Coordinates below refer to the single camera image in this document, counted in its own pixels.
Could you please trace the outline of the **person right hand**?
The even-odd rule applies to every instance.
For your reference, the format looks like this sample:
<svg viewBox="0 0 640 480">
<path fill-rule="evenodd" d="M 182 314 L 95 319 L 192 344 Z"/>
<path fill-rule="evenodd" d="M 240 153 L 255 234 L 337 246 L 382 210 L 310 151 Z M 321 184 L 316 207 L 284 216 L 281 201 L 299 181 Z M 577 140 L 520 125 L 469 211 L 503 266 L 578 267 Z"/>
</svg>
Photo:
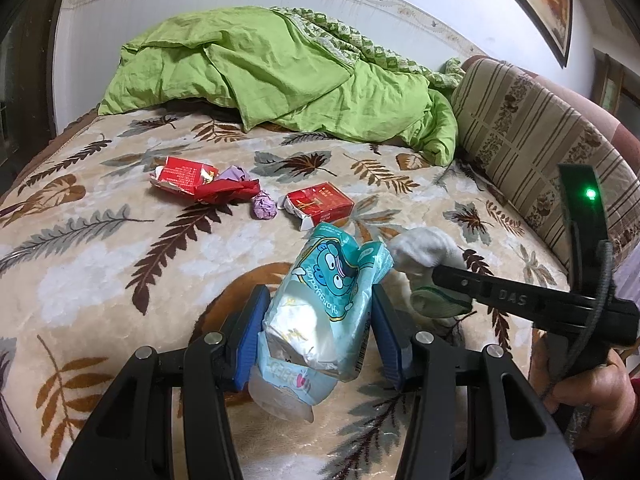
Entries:
<svg viewBox="0 0 640 480">
<path fill-rule="evenodd" d="M 550 413 L 561 404 L 592 407 L 576 448 L 621 450 L 639 444 L 639 393 L 614 349 L 604 365 L 558 382 L 544 397 Z"/>
</svg>

